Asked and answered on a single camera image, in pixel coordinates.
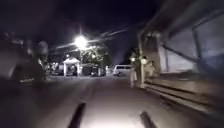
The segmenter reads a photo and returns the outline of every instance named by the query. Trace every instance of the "street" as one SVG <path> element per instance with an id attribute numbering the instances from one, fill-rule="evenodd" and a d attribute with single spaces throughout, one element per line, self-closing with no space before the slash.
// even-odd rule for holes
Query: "street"
<path id="1" fill-rule="evenodd" d="M 81 128 L 143 128 L 143 111 L 158 128 L 220 126 L 194 110 L 130 88 L 125 78 L 51 79 L 42 87 L 2 87 L 0 126 L 68 128 L 80 103 L 86 103 Z"/>

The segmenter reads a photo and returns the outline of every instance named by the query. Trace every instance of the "parked vehicle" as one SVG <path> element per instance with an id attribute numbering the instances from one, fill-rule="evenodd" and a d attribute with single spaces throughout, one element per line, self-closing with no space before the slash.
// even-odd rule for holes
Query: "parked vehicle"
<path id="1" fill-rule="evenodd" d="M 114 76 L 128 76 L 131 72 L 131 65 L 116 65 L 113 70 Z"/>

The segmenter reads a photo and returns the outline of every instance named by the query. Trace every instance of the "van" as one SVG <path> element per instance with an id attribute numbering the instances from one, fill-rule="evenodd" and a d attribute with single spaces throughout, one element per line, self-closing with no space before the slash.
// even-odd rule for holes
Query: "van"
<path id="1" fill-rule="evenodd" d="M 114 67 L 114 76 L 128 76 L 131 72 L 131 65 L 116 65 Z"/>

